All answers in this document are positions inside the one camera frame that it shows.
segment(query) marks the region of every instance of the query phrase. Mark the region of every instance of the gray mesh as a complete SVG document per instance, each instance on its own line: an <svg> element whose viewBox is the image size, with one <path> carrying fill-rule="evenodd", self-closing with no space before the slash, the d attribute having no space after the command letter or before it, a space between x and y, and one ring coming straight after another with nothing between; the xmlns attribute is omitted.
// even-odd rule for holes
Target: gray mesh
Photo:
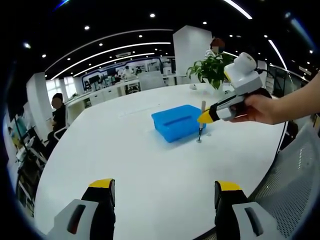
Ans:
<svg viewBox="0 0 320 240"><path fill-rule="evenodd" d="M277 221L285 238L292 238L311 212L320 192L320 140L306 125L276 157L270 171L249 197Z"/></svg>
<svg viewBox="0 0 320 240"><path fill-rule="evenodd" d="M204 238L203 240L217 240L217 235L214 232L211 236Z"/></svg>

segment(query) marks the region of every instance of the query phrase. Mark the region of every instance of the white wall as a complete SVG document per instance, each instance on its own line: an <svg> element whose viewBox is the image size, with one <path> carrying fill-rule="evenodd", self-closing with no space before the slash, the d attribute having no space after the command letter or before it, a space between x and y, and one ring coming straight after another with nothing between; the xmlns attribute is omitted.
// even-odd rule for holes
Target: white wall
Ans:
<svg viewBox="0 0 320 240"><path fill-rule="evenodd" d="M51 131L47 121L52 117L52 108L44 72L35 73L30 78L26 84L26 93L38 136L45 141Z"/></svg>
<svg viewBox="0 0 320 240"><path fill-rule="evenodd" d="M184 26L173 34L176 74L185 75L187 69L195 61L203 60L206 50L210 48L212 33L193 26ZM191 77L192 83L198 83L196 76Z"/></svg>

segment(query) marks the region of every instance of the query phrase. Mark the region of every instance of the window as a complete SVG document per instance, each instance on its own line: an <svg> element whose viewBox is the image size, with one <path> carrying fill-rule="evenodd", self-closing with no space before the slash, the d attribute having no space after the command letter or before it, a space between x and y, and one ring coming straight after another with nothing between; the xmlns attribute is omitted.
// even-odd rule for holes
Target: window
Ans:
<svg viewBox="0 0 320 240"><path fill-rule="evenodd" d="M59 79L48 80L45 84L50 102L56 93L62 93Z"/></svg>
<svg viewBox="0 0 320 240"><path fill-rule="evenodd" d="M65 85L65 90L66 90L66 94L68 96L68 99L70 99L73 94L77 93L76 85L75 85L73 77L65 77L64 78L64 85Z"/></svg>

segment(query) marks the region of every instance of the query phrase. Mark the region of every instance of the white table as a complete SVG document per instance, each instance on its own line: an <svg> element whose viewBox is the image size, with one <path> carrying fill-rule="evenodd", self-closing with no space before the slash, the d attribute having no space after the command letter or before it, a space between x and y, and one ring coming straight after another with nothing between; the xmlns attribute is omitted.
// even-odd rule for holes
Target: white table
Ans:
<svg viewBox="0 0 320 240"><path fill-rule="evenodd" d="M218 121L207 125L202 143L197 134L167 143L151 114L217 101L205 94L204 84L197 88L142 91L80 114L42 173L36 227L47 234L54 217L81 199L90 183L114 178L115 240L191 240L213 228L214 182L236 182L250 195L273 162L285 124Z"/></svg>

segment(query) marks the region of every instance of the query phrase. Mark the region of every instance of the green leaves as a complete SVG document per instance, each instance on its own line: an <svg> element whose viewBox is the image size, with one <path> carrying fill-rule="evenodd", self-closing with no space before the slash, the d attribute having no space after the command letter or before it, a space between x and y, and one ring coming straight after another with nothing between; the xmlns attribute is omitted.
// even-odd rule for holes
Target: green leaves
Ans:
<svg viewBox="0 0 320 240"><path fill-rule="evenodd" d="M224 70L225 66L233 63L234 57L220 53L217 56L209 55L204 60L195 61L193 66L186 71L187 76L191 79L191 75L196 75L199 82L204 82L207 79L209 83L218 89L220 81L226 79Z"/></svg>

